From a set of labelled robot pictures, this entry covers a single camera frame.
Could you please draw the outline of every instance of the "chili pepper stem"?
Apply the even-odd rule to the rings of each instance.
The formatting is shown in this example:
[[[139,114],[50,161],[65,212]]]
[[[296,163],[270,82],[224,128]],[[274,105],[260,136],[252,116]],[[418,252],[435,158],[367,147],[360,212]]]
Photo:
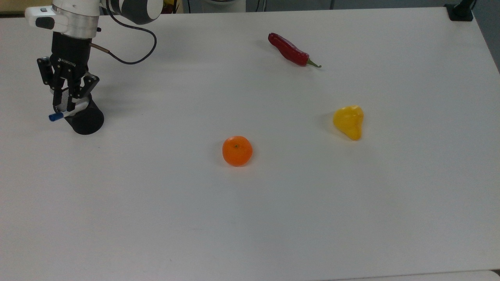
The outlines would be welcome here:
[[[312,65],[312,66],[315,66],[317,68],[321,68],[321,65],[317,65],[316,63],[314,63],[310,58],[307,59],[307,62],[306,62],[308,65]]]

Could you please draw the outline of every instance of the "blue marker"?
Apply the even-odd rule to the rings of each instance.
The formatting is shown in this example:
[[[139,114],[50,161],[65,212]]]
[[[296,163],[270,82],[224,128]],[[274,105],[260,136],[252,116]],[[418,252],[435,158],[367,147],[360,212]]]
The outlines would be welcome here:
[[[89,102],[86,101],[86,102],[82,102],[82,103],[79,103],[77,105],[75,105],[74,109],[71,110],[71,111],[61,111],[61,112],[56,112],[56,113],[53,113],[53,114],[50,114],[48,116],[48,119],[52,122],[56,121],[56,120],[59,120],[59,119],[63,119],[64,117],[68,117],[70,115],[74,115],[84,109],[87,108],[87,106],[89,106]]]

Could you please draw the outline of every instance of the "tangerine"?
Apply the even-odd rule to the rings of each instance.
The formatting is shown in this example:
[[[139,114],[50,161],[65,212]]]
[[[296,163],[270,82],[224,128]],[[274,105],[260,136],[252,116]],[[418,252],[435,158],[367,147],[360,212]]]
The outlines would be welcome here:
[[[222,145],[222,157],[228,164],[236,167],[245,165],[253,152],[250,141],[241,135],[229,137]]]

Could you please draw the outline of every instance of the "black cable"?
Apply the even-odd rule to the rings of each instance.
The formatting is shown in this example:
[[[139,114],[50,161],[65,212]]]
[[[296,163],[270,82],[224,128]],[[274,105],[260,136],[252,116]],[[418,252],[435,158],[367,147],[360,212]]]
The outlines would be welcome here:
[[[128,25],[128,24],[125,24],[121,21],[119,21],[114,15],[113,15],[113,12],[111,11],[110,9],[110,0],[106,0],[106,9],[107,9],[107,12],[109,13],[109,15],[111,16],[111,18],[117,22],[119,25],[123,26],[123,27],[126,27],[126,28],[129,28],[129,29],[134,29],[134,30],[140,30],[140,31],[144,31],[144,32],[147,32],[149,34],[151,34],[154,38],[154,44],[153,44],[153,47],[151,48],[151,50],[149,51],[149,53],[147,53],[147,55],[145,55],[143,58],[139,59],[138,61],[132,61],[132,62],[129,62],[129,61],[124,61],[122,60],[121,58],[117,57],[115,54],[113,54],[111,51],[109,50],[106,50],[104,48],[104,50],[106,51],[103,51],[102,49],[99,49],[105,53],[108,53],[110,56],[112,56],[113,58],[115,58],[117,61],[119,61],[120,63],[122,64],[126,64],[126,65],[135,65],[135,64],[138,64],[142,61],[144,61],[145,59],[147,59],[152,53],[153,51],[155,50],[156,48],[156,45],[157,45],[157,38],[156,38],[156,35],[151,31],[151,30],[147,30],[145,28],[142,28],[142,27],[137,27],[137,26],[132,26],[132,25]]]

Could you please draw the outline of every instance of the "red chili pepper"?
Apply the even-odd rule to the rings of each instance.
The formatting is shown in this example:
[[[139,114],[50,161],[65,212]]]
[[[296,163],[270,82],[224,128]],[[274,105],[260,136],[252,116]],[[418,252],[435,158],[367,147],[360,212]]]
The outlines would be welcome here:
[[[317,68],[320,68],[321,65],[317,65],[309,59],[309,54],[299,50],[294,44],[285,38],[281,37],[276,33],[269,33],[267,36],[269,42],[278,48],[279,52],[285,57],[285,59],[298,64],[301,67],[305,67],[306,65],[312,65]]]

